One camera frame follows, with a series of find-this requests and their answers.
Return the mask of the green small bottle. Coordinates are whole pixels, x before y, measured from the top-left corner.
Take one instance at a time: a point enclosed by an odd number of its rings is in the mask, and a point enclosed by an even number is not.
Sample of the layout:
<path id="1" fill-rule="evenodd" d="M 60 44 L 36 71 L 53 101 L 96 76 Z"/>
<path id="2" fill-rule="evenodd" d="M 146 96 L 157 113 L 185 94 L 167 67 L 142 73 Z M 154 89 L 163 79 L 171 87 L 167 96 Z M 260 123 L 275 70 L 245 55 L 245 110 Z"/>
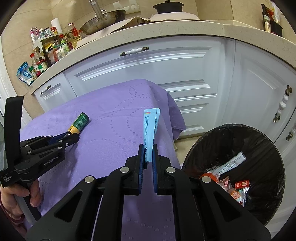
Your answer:
<path id="1" fill-rule="evenodd" d="M 81 133 L 84 127 L 89 122 L 89 116 L 86 113 L 81 113 L 67 130 L 67 134 Z"/>

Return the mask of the light blue tube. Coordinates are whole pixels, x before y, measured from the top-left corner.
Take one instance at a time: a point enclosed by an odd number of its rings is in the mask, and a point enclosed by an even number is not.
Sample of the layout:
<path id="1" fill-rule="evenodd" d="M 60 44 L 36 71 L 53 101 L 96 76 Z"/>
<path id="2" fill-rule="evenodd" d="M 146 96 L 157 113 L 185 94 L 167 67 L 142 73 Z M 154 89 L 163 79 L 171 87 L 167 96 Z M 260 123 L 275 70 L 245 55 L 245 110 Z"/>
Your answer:
<path id="1" fill-rule="evenodd" d="M 144 110 L 144 154 L 146 163 L 152 162 L 152 150 L 158 129 L 160 113 L 161 110 L 159 108 Z"/>

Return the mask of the white printed packet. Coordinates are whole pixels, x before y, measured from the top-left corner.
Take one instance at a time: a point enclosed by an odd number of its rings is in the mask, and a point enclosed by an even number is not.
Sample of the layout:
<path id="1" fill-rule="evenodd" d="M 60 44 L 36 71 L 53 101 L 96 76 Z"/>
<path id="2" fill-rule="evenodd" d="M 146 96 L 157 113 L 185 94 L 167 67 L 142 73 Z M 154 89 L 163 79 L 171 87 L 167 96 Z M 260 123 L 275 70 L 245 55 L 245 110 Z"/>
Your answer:
<path id="1" fill-rule="evenodd" d="M 223 164 L 220 167 L 217 167 L 211 171 L 209 171 L 211 174 L 214 176 L 220 176 L 229 170 L 236 168 L 239 166 L 241 163 L 243 163 L 246 160 L 245 155 L 243 152 L 239 152 L 236 156 L 234 156 L 231 160 L 229 160 L 227 163 Z"/>

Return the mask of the black trash bin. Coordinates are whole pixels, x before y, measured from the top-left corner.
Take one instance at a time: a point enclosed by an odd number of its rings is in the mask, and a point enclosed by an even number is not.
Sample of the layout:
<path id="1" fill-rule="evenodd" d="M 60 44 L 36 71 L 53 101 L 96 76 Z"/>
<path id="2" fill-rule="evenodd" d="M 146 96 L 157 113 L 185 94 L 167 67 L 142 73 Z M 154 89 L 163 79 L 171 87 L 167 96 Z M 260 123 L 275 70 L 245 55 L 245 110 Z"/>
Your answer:
<path id="1" fill-rule="evenodd" d="M 239 153 L 243 153 L 245 161 L 222 177 L 229 177 L 232 185 L 250 181 L 244 207 L 266 225 L 282 202 L 285 168 L 274 143 L 259 130 L 228 123 L 206 132 L 189 150 L 182 170 L 190 177 L 200 178 Z"/>

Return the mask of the purple tablecloth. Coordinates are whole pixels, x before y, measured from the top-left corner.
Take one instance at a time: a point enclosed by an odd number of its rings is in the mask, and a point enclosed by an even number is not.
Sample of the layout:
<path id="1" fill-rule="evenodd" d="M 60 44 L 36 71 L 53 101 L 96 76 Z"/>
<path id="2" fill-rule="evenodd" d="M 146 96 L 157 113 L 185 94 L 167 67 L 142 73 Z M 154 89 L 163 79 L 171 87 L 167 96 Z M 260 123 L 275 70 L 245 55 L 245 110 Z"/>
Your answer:
<path id="1" fill-rule="evenodd" d="M 81 113 L 90 118 L 77 144 L 66 150 L 65 160 L 40 177 L 41 214 L 84 177 L 107 176 L 136 155 L 144 140 L 144 110 L 149 108 L 161 111 L 154 139 L 158 153 L 179 168 L 174 141 L 185 129 L 185 122 L 171 95 L 150 81 L 137 79 L 101 88 L 34 118 L 21 131 L 21 140 L 64 133 Z M 151 167 L 144 172 L 141 194 L 125 197 L 121 238 L 175 239 L 171 197 L 154 193 Z"/>

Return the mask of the blue snack bag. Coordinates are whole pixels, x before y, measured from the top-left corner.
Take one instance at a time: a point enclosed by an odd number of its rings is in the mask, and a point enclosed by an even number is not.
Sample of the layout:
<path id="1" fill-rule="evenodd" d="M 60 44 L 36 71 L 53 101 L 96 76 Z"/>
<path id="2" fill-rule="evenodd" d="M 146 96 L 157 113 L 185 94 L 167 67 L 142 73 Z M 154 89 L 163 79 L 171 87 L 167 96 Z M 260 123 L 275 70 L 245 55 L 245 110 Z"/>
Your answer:
<path id="1" fill-rule="evenodd" d="M 16 76 L 21 82 L 25 83 L 27 86 L 30 86 L 34 82 L 34 79 L 31 75 L 30 70 L 29 70 L 29 65 L 28 65 L 27 61 L 25 61 L 18 68 Z"/>

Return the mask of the red-lid seasoning jar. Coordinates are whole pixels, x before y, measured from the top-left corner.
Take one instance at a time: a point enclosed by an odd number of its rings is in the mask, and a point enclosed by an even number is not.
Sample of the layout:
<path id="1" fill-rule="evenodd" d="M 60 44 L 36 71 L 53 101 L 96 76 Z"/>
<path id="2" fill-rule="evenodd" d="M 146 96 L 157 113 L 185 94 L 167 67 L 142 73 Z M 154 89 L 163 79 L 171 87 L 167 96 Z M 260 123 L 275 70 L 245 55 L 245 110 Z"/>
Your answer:
<path id="1" fill-rule="evenodd" d="M 48 65 L 45 59 L 41 59 L 38 63 L 38 69 L 40 73 L 44 73 L 48 69 Z"/>

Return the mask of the white spice rack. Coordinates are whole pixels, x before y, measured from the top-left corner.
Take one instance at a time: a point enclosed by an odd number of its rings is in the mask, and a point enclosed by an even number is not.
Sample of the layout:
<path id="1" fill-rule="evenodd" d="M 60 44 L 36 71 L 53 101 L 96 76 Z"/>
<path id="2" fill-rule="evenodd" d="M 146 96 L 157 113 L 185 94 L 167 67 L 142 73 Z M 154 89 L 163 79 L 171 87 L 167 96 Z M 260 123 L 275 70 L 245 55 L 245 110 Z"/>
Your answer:
<path id="1" fill-rule="evenodd" d="M 43 57 L 47 65 L 50 67 L 67 55 L 66 49 L 62 47 L 64 35 L 51 35 L 41 39 L 37 39 L 32 49 L 40 57 Z"/>

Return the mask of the yellow cooking oil bottle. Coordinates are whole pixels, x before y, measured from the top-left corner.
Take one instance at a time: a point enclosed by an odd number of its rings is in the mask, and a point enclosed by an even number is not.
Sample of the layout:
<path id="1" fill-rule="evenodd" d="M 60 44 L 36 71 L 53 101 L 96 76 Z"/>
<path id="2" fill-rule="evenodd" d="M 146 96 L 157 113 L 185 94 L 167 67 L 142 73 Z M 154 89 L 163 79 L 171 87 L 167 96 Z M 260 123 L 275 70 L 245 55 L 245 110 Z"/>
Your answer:
<path id="1" fill-rule="evenodd" d="M 73 49 L 76 49 L 78 42 L 82 39 L 80 32 L 73 23 L 69 23 L 67 27 L 67 33 L 69 35 L 69 40 Z"/>

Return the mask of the white paper towel roll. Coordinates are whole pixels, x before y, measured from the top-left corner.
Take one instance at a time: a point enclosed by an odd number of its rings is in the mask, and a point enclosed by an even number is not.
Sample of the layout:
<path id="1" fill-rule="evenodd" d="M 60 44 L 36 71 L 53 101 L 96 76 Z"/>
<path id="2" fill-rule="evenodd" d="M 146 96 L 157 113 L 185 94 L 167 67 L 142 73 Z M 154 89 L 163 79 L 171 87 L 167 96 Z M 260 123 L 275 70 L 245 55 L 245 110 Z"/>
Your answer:
<path id="1" fill-rule="evenodd" d="M 63 33 L 60 22 L 59 22 L 59 18 L 55 18 L 55 19 L 51 20 L 51 25 L 52 25 L 52 27 L 55 27 L 57 29 L 57 32 L 59 34 Z"/>

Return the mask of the beige stove cover cloth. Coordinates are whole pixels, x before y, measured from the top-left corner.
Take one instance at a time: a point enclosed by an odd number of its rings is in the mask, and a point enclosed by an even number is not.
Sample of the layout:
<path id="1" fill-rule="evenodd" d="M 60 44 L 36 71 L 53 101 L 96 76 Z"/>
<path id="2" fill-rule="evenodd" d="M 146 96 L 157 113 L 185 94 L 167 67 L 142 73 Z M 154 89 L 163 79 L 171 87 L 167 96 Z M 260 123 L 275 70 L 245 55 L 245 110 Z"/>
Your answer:
<path id="1" fill-rule="evenodd" d="M 155 23 L 155 22 L 163 22 L 163 21 L 179 21 L 179 20 L 193 20 L 198 21 L 199 18 L 197 15 L 185 13 L 185 12 L 172 12 L 172 13 L 164 13 L 164 14 L 155 14 L 151 18 L 142 18 L 140 16 L 136 16 L 130 19 L 119 21 L 109 27 L 104 28 L 98 32 L 90 34 L 88 37 L 79 40 L 77 43 L 77 48 L 80 48 L 86 45 L 89 42 L 100 39 L 110 33 L 116 32 L 121 29 L 127 29 L 131 27 L 135 27 L 138 25 Z"/>

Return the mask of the black clay pot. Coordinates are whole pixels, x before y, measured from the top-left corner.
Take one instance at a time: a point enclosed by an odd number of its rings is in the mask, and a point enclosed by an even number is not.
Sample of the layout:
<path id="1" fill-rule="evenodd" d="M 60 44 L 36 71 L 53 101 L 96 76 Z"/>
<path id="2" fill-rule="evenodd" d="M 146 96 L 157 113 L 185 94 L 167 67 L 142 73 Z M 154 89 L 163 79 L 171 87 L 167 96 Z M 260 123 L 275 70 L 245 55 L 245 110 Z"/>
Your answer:
<path id="1" fill-rule="evenodd" d="M 176 1 L 165 1 L 152 6 L 157 10 L 158 14 L 182 12 L 184 4 Z"/>

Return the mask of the black condiment holder box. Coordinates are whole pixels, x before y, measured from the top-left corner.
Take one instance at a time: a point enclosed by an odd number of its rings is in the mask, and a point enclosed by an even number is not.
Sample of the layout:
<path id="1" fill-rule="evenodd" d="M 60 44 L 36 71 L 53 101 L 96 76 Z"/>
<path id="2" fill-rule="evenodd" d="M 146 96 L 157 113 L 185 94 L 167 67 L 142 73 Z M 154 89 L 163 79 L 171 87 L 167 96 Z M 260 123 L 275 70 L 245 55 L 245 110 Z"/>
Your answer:
<path id="1" fill-rule="evenodd" d="M 271 21 L 270 28 L 271 28 L 271 32 L 273 34 L 276 34 L 276 35 L 282 37 L 282 27 L 278 23 L 276 23 L 275 21 Z"/>

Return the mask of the dark oil bottle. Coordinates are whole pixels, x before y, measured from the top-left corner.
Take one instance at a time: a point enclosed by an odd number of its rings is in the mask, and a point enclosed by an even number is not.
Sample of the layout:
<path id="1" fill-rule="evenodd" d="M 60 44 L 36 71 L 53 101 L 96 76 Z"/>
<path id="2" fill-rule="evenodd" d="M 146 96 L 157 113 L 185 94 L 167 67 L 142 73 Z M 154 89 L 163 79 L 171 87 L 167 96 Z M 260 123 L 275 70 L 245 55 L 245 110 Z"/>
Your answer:
<path id="1" fill-rule="evenodd" d="M 261 4 L 261 8 L 262 8 L 262 16 L 263 16 L 265 31 L 271 33 L 270 17 L 269 17 L 269 14 L 267 12 L 266 5 Z"/>

